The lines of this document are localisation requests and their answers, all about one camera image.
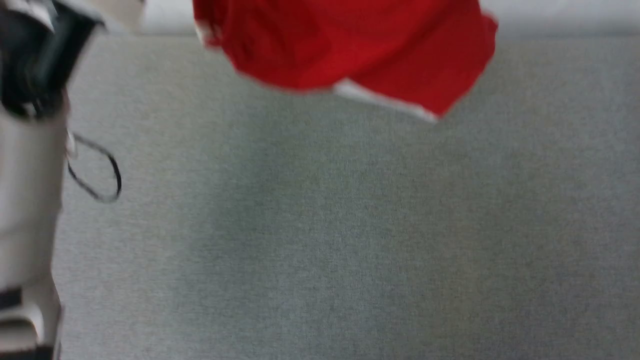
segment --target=gray tablecloth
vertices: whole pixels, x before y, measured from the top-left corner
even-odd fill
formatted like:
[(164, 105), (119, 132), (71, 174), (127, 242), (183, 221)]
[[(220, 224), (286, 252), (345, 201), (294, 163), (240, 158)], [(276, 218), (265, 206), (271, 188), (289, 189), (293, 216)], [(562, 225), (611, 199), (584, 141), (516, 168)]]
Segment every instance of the gray tablecloth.
[(67, 184), (64, 358), (638, 359), (638, 49), (504, 44), (432, 126), (99, 39), (72, 127), (125, 188)]

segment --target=black cable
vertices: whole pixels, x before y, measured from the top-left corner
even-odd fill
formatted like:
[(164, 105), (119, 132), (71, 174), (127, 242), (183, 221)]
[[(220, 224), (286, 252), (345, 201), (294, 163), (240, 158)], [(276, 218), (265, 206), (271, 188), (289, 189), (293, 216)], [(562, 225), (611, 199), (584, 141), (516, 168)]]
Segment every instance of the black cable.
[(73, 133), (73, 137), (76, 140), (77, 143), (81, 143), (84, 146), (87, 146), (103, 155), (105, 155), (108, 159), (109, 162), (111, 163), (111, 166), (113, 167), (113, 173), (116, 177), (116, 192), (111, 194), (111, 195), (103, 195), (98, 193), (97, 191), (95, 191), (89, 184), (87, 184), (85, 181), (83, 181), (82, 179), (80, 179), (76, 172), (74, 171), (74, 169), (71, 166), (71, 162), (67, 164), (67, 168), (69, 170), (69, 175), (71, 176), (71, 178), (73, 180), (76, 181), (76, 183), (84, 190), (86, 191), (89, 195), (91, 195), (91, 197), (93, 197), (95, 200), (105, 203), (105, 204), (109, 204), (112, 203), (116, 200), (118, 200), (118, 198), (120, 197), (120, 193), (122, 192), (122, 175), (120, 174), (120, 168), (118, 167), (118, 163), (116, 162), (116, 159), (113, 157), (113, 155), (105, 148), (103, 148), (102, 146), (98, 145), (97, 143), (81, 136), (78, 135), (76, 133)]

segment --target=red cloth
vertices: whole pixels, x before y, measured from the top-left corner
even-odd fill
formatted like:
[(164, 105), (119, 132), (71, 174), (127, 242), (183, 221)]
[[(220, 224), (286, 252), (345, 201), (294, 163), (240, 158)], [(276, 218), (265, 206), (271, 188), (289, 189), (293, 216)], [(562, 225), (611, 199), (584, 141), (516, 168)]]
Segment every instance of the red cloth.
[(237, 70), (295, 90), (351, 79), (442, 115), (495, 49), (477, 0), (193, 0)]

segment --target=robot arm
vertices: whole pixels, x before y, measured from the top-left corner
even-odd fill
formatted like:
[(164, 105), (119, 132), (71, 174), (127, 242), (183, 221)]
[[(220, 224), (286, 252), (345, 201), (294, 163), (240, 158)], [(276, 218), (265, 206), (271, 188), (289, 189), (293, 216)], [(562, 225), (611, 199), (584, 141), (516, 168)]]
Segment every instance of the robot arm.
[(0, 359), (55, 360), (51, 260), (67, 155), (67, 81), (100, 22), (57, 1), (52, 28), (0, 0)]

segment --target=white trim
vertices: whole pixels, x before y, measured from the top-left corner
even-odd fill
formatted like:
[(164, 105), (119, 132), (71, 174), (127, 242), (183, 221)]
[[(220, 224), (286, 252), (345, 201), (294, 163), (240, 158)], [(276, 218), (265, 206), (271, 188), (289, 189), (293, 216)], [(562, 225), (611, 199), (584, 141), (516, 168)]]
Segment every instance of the white trim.
[(372, 90), (369, 90), (366, 87), (359, 85), (358, 83), (355, 83), (354, 81), (349, 79), (342, 80), (334, 85), (333, 92), (348, 99), (382, 105), (388, 108), (393, 108), (395, 110), (403, 111), (428, 122), (438, 122), (438, 117), (434, 113), (418, 104), (412, 104), (410, 102), (402, 101), (393, 97), (373, 92)]

